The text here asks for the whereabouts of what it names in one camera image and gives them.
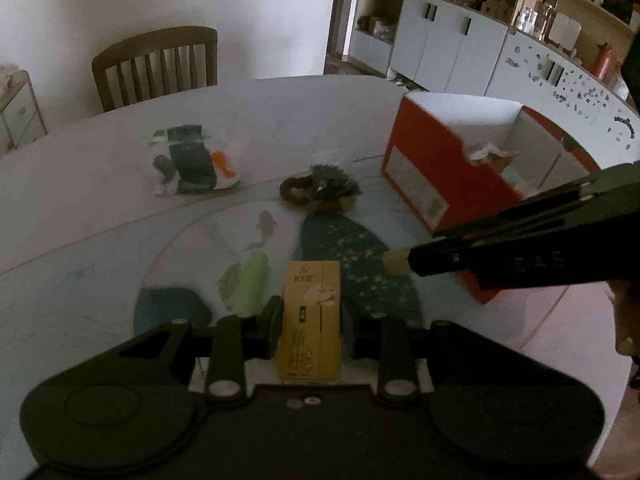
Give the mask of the right hand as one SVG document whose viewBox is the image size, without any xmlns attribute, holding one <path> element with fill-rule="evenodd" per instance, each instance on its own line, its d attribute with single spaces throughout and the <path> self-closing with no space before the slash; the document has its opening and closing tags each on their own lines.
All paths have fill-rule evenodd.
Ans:
<svg viewBox="0 0 640 480">
<path fill-rule="evenodd" d="M 614 308 L 615 349 L 621 356 L 629 356 L 634 363 L 629 387 L 639 390 L 639 282 L 609 281 Z"/>
</svg>

